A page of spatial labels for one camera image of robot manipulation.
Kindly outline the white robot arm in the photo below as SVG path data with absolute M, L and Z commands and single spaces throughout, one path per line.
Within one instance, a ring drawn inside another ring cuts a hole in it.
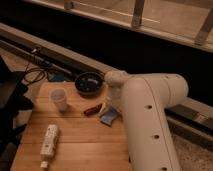
M 182 171 L 165 109 L 188 95 L 179 74 L 108 71 L 108 104 L 121 109 L 133 171 Z

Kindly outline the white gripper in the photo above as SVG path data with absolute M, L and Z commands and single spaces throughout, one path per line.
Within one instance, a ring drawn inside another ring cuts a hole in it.
M 119 87 L 110 87 L 108 91 L 108 103 L 110 106 L 116 110 L 121 109 L 121 89 Z M 108 109 L 108 104 L 103 103 L 102 107 L 98 113 L 98 116 L 101 117 Z

